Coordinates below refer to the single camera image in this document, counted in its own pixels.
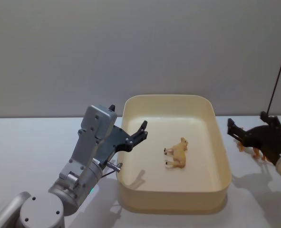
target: cream plastic bin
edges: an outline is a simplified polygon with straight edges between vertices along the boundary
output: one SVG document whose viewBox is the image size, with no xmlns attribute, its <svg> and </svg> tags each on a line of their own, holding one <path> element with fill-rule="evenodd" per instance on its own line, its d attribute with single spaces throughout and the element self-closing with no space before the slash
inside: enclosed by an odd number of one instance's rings
<svg viewBox="0 0 281 228">
<path fill-rule="evenodd" d="M 123 206 L 143 213 L 211 213 L 226 202 L 231 171 L 211 103 L 195 95 L 140 95 L 125 105 L 122 128 L 129 134 L 147 120 L 148 137 L 131 152 L 117 179 Z M 186 166 L 166 168 L 164 148 L 184 137 Z"/>
</svg>

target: white table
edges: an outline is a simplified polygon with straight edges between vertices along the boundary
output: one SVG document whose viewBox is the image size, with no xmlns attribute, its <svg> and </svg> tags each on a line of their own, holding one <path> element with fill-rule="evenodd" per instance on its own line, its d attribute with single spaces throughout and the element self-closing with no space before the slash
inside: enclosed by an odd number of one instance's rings
<svg viewBox="0 0 281 228">
<path fill-rule="evenodd" d="M 217 117 L 233 174 L 225 208 L 212 215 L 152 215 L 118 204 L 117 181 L 99 181 L 70 228 L 281 228 L 281 178 L 274 166 L 238 152 L 226 134 L 228 116 Z M 232 117 L 245 129 L 261 125 L 257 116 Z M 22 191 L 47 191 L 71 156 L 81 118 L 0 119 L 0 207 Z"/>
</svg>

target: gray robot arm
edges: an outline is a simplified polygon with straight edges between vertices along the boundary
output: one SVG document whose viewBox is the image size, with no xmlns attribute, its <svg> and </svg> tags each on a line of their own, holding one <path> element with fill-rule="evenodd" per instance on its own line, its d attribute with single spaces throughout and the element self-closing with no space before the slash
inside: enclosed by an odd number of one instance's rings
<svg viewBox="0 0 281 228">
<path fill-rule="evenodd" d="M 120 171 L 122 164 L 112 164 L 117 151 L 132 151 L 147 138 L 144 121 L 129 135 L 114 126 L 115 106 L 90 106 L 78 131 L 74 152 L 47 193 L 31 196 L 22 192 L 0 212 L 0 228 L 65 228 L 64 216 L 74 214 L 102 177 L 107 166 Z"/>
</svg>

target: table surface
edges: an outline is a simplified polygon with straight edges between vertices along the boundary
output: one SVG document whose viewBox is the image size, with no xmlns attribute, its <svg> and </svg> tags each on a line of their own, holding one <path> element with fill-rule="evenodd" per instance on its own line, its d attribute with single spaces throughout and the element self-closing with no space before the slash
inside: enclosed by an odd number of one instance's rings
<svg viewBox="0 0 281 228">
<path fill-rule="evenodd" d="M 117 180 L 112 174 L 98 182 L 77 213 L 65 218 L 66 227 L 281 228 L 281 178 L 272 164 L 238 152 L 226 134 L 228 118 L 217 117 L 233 177 L 223 210 L 211 215 L 132 213 L 118 203 Z M 245 129 L 262 125 L 257 116 L 232 118 Z M 81 120 L 0 119 L 0 208 L 22 191 L 35 195 L 48 190 L 72 154 Z"/>
</svg>

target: gray wall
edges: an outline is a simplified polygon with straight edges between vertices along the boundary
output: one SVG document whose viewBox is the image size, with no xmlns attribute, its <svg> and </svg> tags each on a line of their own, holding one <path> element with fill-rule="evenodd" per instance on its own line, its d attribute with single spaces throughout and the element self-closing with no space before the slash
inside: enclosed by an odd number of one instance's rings
<svg viewBox="0 0 281 228">
<path fill-rule="evenodd" d="M 122 113 L 139 94 L 258 114 L 280 63 L 281 0 L 0 0 L 1 117 Z"/>
</svg>

